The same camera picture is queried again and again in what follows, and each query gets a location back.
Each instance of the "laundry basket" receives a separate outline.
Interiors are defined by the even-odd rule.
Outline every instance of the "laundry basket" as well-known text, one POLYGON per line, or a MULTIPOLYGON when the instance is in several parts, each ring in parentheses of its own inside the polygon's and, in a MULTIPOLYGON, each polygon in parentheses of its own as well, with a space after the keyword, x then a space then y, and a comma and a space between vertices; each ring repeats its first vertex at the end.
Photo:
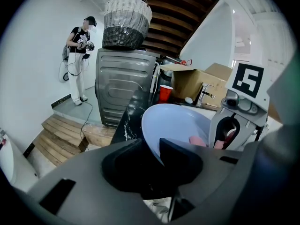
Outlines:
POLYGON ((139 49, 152 19, 146 0, 111 0, 104 16, 103 48, 139 49))

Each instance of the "man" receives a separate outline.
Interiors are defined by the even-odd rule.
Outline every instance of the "man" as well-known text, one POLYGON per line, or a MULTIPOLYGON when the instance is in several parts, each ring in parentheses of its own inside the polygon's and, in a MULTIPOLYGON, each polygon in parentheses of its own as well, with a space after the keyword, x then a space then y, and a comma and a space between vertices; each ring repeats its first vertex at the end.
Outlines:
POLYGON ((84 59, 86 54, 87 42, 90 40, 88 32, 92 26, 96 26, 94 17, 87 17, 82 27, 75 27, 67 38, 67 46, 70 49, 69 59, 67 62, 67 71, 71 87, 71 97, 76 105, 81 105, 88 98, 83 94, 83 74, 84 74, 84 59))

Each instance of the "tiled floor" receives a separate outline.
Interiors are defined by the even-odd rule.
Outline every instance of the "tiled floor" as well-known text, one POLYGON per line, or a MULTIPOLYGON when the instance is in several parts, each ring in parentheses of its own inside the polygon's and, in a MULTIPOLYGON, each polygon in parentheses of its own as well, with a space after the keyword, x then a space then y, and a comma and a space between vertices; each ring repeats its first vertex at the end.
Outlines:
MULTIPOLYGON (((86 151, 91 151, 94 149, 98 149, 100 147, 95 146, 93 144, 88 145, 88 149, 86 151)), ((49 172, 51 172, 56 166, 51 163, 37 148, 34 148, 29 154, 27 160, 31 163, 33 168, 36 170, 39 178, 44 177, 49 172)))
MULTIPOLYGON (((92 124, 102 124, 95 88, 91 87, 87 89, 84 94, 88 97, 87 102, 93 105, 93 111, 90 114, 88 122, 92 124)), ((91 106, 87 103, 76 106, 70 98, 53 108, 53 111, 64 118, 71 119, 79 123, 84 123, 91 111, 91 106)))

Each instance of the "person's arm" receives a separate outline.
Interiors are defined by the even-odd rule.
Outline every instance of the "person's arm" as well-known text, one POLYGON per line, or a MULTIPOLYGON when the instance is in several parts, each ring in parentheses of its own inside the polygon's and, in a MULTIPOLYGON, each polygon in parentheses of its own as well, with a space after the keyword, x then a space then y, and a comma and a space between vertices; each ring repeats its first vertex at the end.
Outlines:
POLYGON ((77 47, 77 46, 78 46, 78 43, 72 42, 74 36, 75 36, 75 33, 71 32, 71 34, 70 34, 69 37, 67 38, 67 42, 66 42, 66 44, 67 44, 68 46, 72 46, 72 47, 77 47))

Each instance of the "light blue plate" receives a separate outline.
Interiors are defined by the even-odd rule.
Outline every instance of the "light blue plate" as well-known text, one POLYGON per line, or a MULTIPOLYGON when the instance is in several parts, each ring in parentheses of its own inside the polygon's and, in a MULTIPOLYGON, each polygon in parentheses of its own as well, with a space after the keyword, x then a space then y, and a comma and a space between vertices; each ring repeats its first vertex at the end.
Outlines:
POLYGON ((158 104, 146 110, 142 117, 142 133, 154 156, 162 163, 159 139, 170 138, 189 142, 199 136, 208 144, 210 120, 198 112, 174 104, 158 104))

